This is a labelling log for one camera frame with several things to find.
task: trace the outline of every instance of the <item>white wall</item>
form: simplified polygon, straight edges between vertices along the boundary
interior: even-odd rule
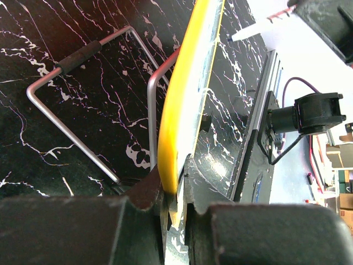
[[[287,8],[287,0],[248,0],[248,3],[256,20]],[[323,93],[343,94],[341,113],[347,116],[347,121],[332,129],[335,143],[340,143],[339,135],[346,134],[344,124],[353,122],[353,69],[298,17],[292,16],[261,35],[268,49],[279,53],[288,77],[302,77]],[[296,82],[295,86],[305,85]]]

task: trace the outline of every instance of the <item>green object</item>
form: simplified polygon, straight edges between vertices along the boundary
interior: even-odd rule
[[[344,170],[338,170],[338,182],[339,183],[344,183]]]
[[[346,193],[346,183],[340,183],[340,193]]]

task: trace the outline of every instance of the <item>yellow object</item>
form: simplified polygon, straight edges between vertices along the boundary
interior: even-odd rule
[[[178,60],[170,79],[165,97],[161,127],[159,130],[157,165],[165,192],[176,194],[178,190],[179,164],[185,160],[180,157],[179,146],[184,139],[180,139],[181,130],[188,132],[189,125],[199,130],[201,115],[205,104],[205,97],[199,97],[200,91],[208,87],[213,58],[215,56],[218,33],[220,30],[224,0],[197,0],[192,12]],[[201,105],[198,121],[187,123],[185,115],[188,106]],[[194,137],[194,154],[197,133]]]

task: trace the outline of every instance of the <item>metal rod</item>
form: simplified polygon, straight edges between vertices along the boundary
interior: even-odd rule
[[[100,41],[101,45],[105,45],[108,42],[114,40],[116,37],[120,36],[121,34],[131,31],[134,37],[137,39],[138,43],[142,46],[142,49],[145,51],[147,57],[150,59],[152,64],[155,68],[158,68],[158,64],[154,60],[153,56],[144,45],[143,41],[141,40],[140,36],[136,33],[135,29],[131,26],[127,26],[113,34],[107,36],[103,40]],[[60,73],[62,73],[61,68],[56,68],[50,73],[46,74],[44,77],[40,78],[33,84],[31,84],[27,88],[27,97],[31,100],[31,102],[45,115],[48,119],[50,119],[71,141],[77,145],[100,169],[103,170],[114,182],[119,183],[119,178],[112,172],[96,155],[93,153],[61,120],[49,110],[45,106],[45,104],[35,95],[35,92],[42,87],[43,85],[47,84],[50,80],[57,77]],[[165,76],[163,76],[166,84],[168,85],[168,80]]]
[[[166,59],[166,61],[149,78],[147,85],[147,106],[148,106],[148,137],[149,157],[151,160],[150,169],[153,170],[157,164],[157,118],[156,118],[156,91],[159,80],[177,61],[180,48]]]

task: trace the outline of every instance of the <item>wire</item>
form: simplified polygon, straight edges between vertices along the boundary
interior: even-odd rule
[[[293,147],[295,147],[295,145],[301,140],[301,138],[303,138],[305,136],[305,134],[299,134],[298,138],[284,151],[282,152],[279,156],[277,156],[277,158],[273,161],[272,160],[272,153],[269,154],[269,164],[270,165],[274,165],[276,164],[282,157],[285,156],[285,154],[287,154]]]
[[[285,84],[285,87],[283,89],[283,95],[282,95],[282,108],[285,107],[285,96],[286,96],[286,91],[287,91],[287,87],[289,85],[289,83],[293,80],[298,80],[301,81],[302,83],[306,84],[312,91],[314,91],[315,93],[320,93],[319,90],[317,90],[312,84],[310,84],[308,81],[306,81],[305,79],[302,79],[301,77],[292,77],[290,79],[288,79],[287,83]],[[283,139],[286,138],[286,133],[283,133]],[[283,141],[280,149],[277,151],[277,153],[282,153],[284,147],[285,147],[286,141]]]

